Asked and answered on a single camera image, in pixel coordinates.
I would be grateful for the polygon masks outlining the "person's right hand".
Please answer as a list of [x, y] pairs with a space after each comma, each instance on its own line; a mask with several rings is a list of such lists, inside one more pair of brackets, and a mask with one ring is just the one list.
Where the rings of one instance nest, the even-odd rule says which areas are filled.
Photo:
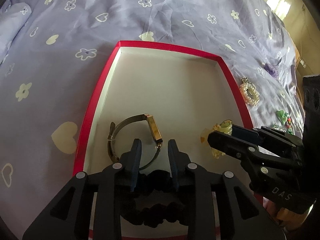
[[300, 215], [284, 207], [277, 206], [274, 202], [268, 200], [267, 198], [263, 198], [263, 207], [277, 222], [277, 224], [280, 227], [285, 228], [287, 231], [295, 230], [301, 227], [313, 209], [313, 205], [311, 205], [306, 212]]

